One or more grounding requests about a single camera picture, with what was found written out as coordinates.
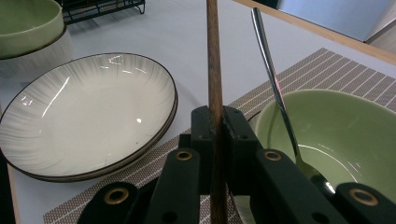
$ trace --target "white table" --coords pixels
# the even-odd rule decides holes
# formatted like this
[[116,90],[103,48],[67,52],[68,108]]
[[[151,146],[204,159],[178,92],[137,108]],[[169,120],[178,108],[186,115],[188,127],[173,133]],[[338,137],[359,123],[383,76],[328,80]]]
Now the white table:
[[[396,66],[262,14],[276,71],[284,71],[320,48],[329,49],[388,76]],[[145,55],[165,66],[179,93],[177,115],[159,144],[190,127],[190,112],[207,105],[205,1],[148,0],[146,13],[127,9],[68,27],[74,59],[105,52]],[[250,8],[219,0],[219,32],[225,105],[267,80]],[[0,80],[3,109],[22,84]],[[43,223],[43,215],[100,178],[69,184],[35,180],[12,169],[14,201],[21,223]]]

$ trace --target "light green bowl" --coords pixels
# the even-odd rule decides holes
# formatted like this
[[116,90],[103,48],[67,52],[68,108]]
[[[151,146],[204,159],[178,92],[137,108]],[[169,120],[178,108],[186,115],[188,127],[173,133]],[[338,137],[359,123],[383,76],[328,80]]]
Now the light green bowl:
[[62,9],[53,0],[0,0],[0,59],[41,49],[64,30]]
[[[362,183],[396,203],[394,112],[337,91],[294,91],[284,101],[305,162],[334,187]],[[255,133],[263,147],[281,150],[295,161],[275,102],[260,113]]]

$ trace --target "placemat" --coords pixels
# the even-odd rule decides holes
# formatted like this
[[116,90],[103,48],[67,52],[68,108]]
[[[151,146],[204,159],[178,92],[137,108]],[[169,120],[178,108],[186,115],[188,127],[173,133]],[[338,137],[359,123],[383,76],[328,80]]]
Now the placemat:
[[[320,49],[278,75],[283,92],[302,89],[329,89],[354,94],[396,111],[396,79],[376,72],[331,52]],[[247,119],[259,113],[273,100],[270,83],[264,82],[230,106],[241,110]],[[103,186],[125,181],[141,187],[158,176],[167,154],[177,147],[178,136],[152,149],[145,157],[128,168],[111,175],[81,192],[68,202],[44,215],[45,223],[76,223],[81,211],[93,195]],[[230,224],[242,223],[229,198]],[[209,197],[201,197],[200,223],[210,223]]]

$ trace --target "dish rack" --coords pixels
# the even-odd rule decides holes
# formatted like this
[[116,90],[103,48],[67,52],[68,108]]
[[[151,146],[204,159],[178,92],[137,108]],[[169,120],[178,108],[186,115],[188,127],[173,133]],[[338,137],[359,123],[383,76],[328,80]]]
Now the dish rack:
[[66,25],[136,7],[145,13],[146,0],[56,0],[63,8]]

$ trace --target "spoon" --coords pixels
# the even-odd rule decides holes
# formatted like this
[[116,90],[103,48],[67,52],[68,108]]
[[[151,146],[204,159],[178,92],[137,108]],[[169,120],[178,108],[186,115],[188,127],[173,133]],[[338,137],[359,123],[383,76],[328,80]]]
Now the spoon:
[[297,139],[291,126],[291,122],[286,110],[285,102],[283,101],[282,92],[280,90],[279,82],[276,78],[275,68],[271,59],[270,50],[268,48],[267,39],[265,37],[264,27],[262,25],[262,15],[260,11],[255,7],[252,10],[253,25],[256,31],[256,36],[259,41],[260,49],[262,52],[262,57],[264,59],[265,67],[267,70],[268,77],[271,82],[271,86],[274,91],[274,96],[276,98],[276,104],[282,115],[282,119],[285,123],[288,135],[293,147],[294,156],[296,160],[297,167],[300,168],[303,173],[311,179],[311,181],[319,188],[319,190],[327,197],[331,197],[334,192],[332,186],[327,181],[327,179],[313,166],[303,161],[301,157],[301,152],[297,144]]

